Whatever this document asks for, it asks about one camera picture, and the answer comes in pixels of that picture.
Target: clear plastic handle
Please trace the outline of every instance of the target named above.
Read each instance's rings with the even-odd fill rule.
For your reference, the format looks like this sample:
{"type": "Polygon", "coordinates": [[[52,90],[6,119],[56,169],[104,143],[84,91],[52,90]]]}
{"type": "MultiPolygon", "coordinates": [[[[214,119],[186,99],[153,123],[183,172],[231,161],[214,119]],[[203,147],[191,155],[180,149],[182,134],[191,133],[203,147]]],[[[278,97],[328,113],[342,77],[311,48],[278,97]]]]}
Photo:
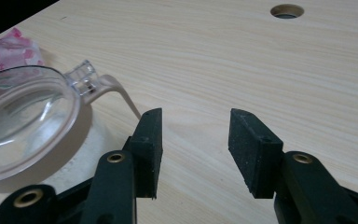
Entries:
{"type": "Polygon", "coordinates": [[[109,91],[117,91],[124,98],[135,116],[138,119],[141,118],[141,114],[132,99],[117,79],[109,75],[98,77],[94,67],[89,61],[84,61],[74,70],[64,75],[69,81],[69,84],[82,96],[86,105],[91,104],[109,91]]]}

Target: pink plastic bag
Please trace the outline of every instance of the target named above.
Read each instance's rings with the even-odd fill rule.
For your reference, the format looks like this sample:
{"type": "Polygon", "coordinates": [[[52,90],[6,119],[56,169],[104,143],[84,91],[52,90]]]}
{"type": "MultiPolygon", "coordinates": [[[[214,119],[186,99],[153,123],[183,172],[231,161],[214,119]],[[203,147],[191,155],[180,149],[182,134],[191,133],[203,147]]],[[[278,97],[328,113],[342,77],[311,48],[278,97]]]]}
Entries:
{"type": "Polygon", "coordinates": [[[0,71],[23,65],[43,65],[39,47],[34,41],[21,36],[21,31],[13,28],[0,39],[0,71]]]}

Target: wood grain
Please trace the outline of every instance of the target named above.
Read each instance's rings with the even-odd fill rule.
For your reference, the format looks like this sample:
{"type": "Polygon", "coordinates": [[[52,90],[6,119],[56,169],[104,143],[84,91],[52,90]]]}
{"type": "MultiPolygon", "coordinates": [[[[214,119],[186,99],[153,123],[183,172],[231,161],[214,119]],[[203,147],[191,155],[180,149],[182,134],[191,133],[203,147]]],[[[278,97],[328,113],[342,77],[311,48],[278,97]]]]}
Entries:
{"type": "MultiPolygon", "coordinates": [[[[319,158],[358,191],[358,1],[61,0],[20,23],[48,66],[88,59],[142,112],[163,108],[158,199],[139,223],[277,223],[227,150],[230,108],[255,113],[284,150],[319,158]]],[[[123,144],[137,120],[114,93],[93,108],[123,144]]]]}

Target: clamp jaw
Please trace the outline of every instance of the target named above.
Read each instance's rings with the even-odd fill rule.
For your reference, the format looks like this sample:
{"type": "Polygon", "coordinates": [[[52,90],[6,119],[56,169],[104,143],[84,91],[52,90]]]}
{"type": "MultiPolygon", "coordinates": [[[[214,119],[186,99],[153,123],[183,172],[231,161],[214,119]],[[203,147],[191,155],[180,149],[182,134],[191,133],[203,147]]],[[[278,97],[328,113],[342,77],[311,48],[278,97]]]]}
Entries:
{"type": "Polygon", "coordinates": [[[137,223],[136,198],[157,196],[161,116],[160,108],[144,113],[123,149],[101,156],[93,178],[59,195],[48,185],[15,191],[0,205],[0,223],[137,223]]]}
{"type": "Polygon", "coordinates": [[[254,198],[272,199],[281,224],[358,224],[358,193],[341,187],[310,154],[283,141],[255,115],[232,109],[228,150],[254,198]]]}

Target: brass rivet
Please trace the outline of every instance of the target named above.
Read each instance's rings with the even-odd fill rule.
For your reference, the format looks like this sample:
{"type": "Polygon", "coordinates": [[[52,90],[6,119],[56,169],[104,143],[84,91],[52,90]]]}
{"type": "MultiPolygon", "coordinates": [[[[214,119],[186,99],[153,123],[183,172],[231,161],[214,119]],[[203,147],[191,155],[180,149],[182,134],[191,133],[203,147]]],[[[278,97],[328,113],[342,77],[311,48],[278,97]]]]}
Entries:
{"type": "Polygon", "coordinates": [[[34,203],[37,203],[42,197],[42,189],[30,189],[17,197],[13,205],[18,208],[28,207],[34,203]]]}
{"type": "Polygon", "coordinates": [[[312,159],[304,154],[295,154],[293,155],[293,159],[295,159],[295,161],[301,162],[301,163],[306,163],[306,164],[310,164],[312,163],[312,159]]]}
{"type": "Polygon", "coordinates": [[[124,154],[115,153],[115,154],[112,154],[112,155],[108,156],[107,161],[109,161],[109,162],[121,162],[121,161],[124,161],[125,158],[126,158],[126,156],[124,156],[124,154]]]}

